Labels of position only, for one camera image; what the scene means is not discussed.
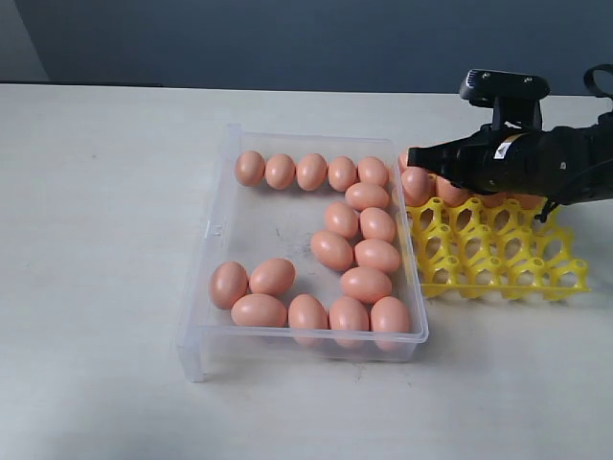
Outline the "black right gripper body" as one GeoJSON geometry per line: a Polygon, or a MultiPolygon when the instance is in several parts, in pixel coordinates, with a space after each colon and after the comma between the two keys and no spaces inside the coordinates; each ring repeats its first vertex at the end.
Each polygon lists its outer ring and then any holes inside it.
{"type": "Polygon", "coordinates": [[[506,128],[466,138],[451,171],[474,193],[547,197],[564,205],[612,197],[612,114],[588,127],[506,128]]]}

